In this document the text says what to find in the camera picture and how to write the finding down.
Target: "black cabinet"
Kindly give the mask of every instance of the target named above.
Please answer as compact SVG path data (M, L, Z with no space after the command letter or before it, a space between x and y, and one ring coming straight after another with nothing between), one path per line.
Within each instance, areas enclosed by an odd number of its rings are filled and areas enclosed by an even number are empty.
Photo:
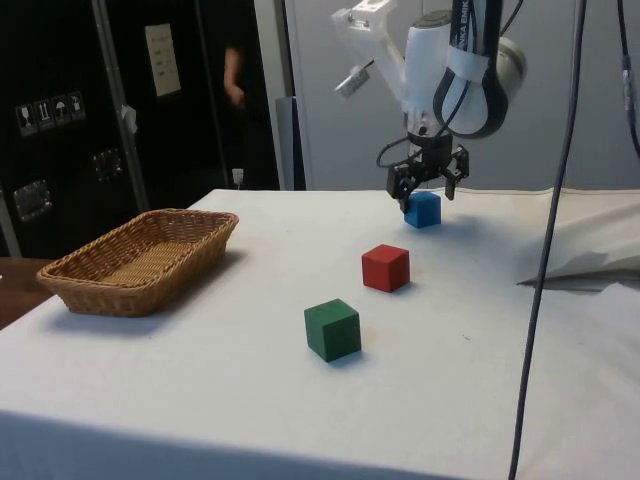
M137 111L136 145L151 207L185 208L226 187L197 3L105 2L127 103ZM153 35L159 43L150 41ZM174 76L170 93L157 88L154 66L156 75Z
M142 204L129 165L141 170L151 208L186 208L228 185L196 5L3 5L0 187L23 256L58 258L134 217ZM110 26L96 13L105 11ZM153 75L154 55L166 53L148 41L148 27L158 26L172 37L180 88L170 94L159 94ZM133 140L116 101L119 83L137 111Z
M91 3L2 9L0 183L22 255L56 258L136 214L131 182Z

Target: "woven basket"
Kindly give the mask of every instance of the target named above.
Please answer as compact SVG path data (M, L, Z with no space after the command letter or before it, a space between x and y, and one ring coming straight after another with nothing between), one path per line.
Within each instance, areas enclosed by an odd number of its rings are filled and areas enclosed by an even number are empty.
M74 313L153 313L224 256L230 213L157 210L43 268L38 281Z

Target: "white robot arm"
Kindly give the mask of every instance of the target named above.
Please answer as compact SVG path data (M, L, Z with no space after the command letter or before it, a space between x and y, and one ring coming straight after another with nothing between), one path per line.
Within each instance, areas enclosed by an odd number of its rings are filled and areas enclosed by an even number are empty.
M451 11L425 15L409 30L404 58L387 32L396 6L397 0L364 0L332 18L356 62L336 91L349 98L375 64L406 114L414 153L388 166L387 186L406 210L411 192L440 176L453 199L469 175L469 158L464 148L453 150L452 136L482 138L502 126L524 82L526 60L514 42L500 39L502 0L453 0Z

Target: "wall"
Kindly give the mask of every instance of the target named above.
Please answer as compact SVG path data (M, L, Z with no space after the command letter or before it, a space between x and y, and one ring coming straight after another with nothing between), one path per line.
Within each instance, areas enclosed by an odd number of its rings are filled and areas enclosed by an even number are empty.
M422 5L421 0L401 1L389 27L404 50L407 28L422 14ZM287 1L309 189L381 188L386 173L375 167L375 156L385 143L406 135L402 112L375 69L370 69L371 80L348 103L333 93L353 61L338 40L331 14L355 3Z
M333 88L352 61L337 39L330 15L355 4L348 0L288 0L296 91L309 186L314 189L380 189L385 172L375 156L403 134L399 106L377 72L343 104ZM507 17L516 0L505 0ZM627 1L629 25L640 4ZM450 0L425 0L425 11L447 8ZM464 141L472 155L477 188L542 189L552 185L564 137L575 0L526 0L508 36L527 54L526 85L494 136ZM420 5L399 0L390 19L400 48ZM567 185L575 188L640 186L637 162L621 106L620 41L615 4L590 2L583 83ZM640 37L629 28L630 48L640 65Z

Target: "wire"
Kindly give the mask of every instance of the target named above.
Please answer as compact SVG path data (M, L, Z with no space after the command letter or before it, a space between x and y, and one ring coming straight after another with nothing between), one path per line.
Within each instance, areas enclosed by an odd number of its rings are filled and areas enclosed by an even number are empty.
M633 148L636 150L636 154L640 158L640 142L638 142L638 132L635 126L631 125L631 141L633 142Z
M500 36L502 37L505 33L507 33L507 30L509 30L509 27L511 27L511 24L513 23L513 21L516 19L516 17L518 16L518 13L520 13L520 9L522 8L522 4L524 3L524 0L520 0L518 2L518 4L516 5L516 8L513 9L513 13L511 14L511 16L509 17L509 19L507 20L507 23L504 24L504 27L502 27L502 31L500 32Z
M402 162L396 162L396 163L390 163L389 165L382 165L382 158L385 156L385 154L391 150L393 147L397 147L398 145L403 144L404 142L408 142L409 141L409 136L407 135L406 137L402 137L399 138L398 140L391 142L389 144L387 144L382 151L380 151L380 153L378 154L378 158L376 159L376 166L378 168L393 168L393 167L397 167L398 165L401 165L402 163L404 163L404 161Z
M449 115L449 118L447 119L447 121L444 122L444 125L442 126L442 128L438 131L438 133L436 133L436 136L434 137L435 139L440 138L442 135L444 135L444 133L447 130L449 130L449 125L451 125L451 122L453 122L453 119L458 114L458 111L462 107L462 104L467 99L467 93L469 92L469 88L470 87L471 87L471 82L467 82L465 84L465 86L464 86L464 89L462 90L462 93L460 94L460 98L458 99L458 103L456 103L456 106L451 111L451 115Z
M640 158L640 143L638 142L638 131L636 130L636 109L635 98L633 92L633 76L631 74L631 56L629 55L629 44L627 42L627 22L624 15L624 1L618 0L618 23L620 24L620 41L622 43L622 69L626 73L630 73L629 77L625 76L626 82L629 82L629 90L625 90L625 108L627 108L627 121L629 123L629 131L631 133L631 141L633 142L633 148L636 151L636 155Z
M478 17L476 15L476 6L473 0L469 2L469 12L471 14L471 26L473 28L473 45L471 47L471 51L473 53L478 53ZM460 110L460 108L462 107L462 104L467 98L467 94L469 93L469 88L471 88L471 82L467 81L467 83L465 83L464 89L462 90L462 93L460 94L458 103L451 111L451 115L449 115L449 118L447 119L447 121L444 122L444 125L442 126L440 131L436 133L436 136L435 136L436 139L440 138L442 135L444 135L444 133L447 130L449 130L449 126L451 125L451 122L453 122L453 119L456 118L458 111Z
M629 44L627 42L627 22L624 18L624 1L618 0L618 23L620 23L620 39L622 40L622 56L629 55Z
M518 472L518 460L520 458L520 445L522 442L522 426L524 423L524 410L527 400L527 387L529 384L529 372L531 370L531 358L533 356L533 345L536 337L536 327L538 324L538 315L540 313L540 305L542 303L542 292L544 290L545 277L547 276L547 267L549 265L549 256L551 254L551 244L553 243L553 234L555 232L555 224L558 216L558 207L560 204L560 193L564 184L565 174L567 172L567 164L569 162L569 152L571 151L571 142L573 140L573 131L576 123L576 113L578 110L578 99L580 93L580 72L582 67L582 40L584 38L585 18L587 11L587 0L580 0L578 6L578 25L573 46L573 66L571 72L571 102L569 104L569 116L567 119L567 130L565 133L564 146L562 147L562 157L558 167L558 174L553 189L553 197L551 199L551 209L549 211L549 221L547 224L547 232L544 238L544 247L542 249L542 258L540 259L540 269L538 279L536 281L536 291L531 306L531 318L529 320L529 332L527 334L527 344L525 348L524 362L522 365L522 377L520 379L520 395L518 397L518 412L516 416L515 434L513 440L513 452L511 456L511 467L509 470L509 480L515 480Z

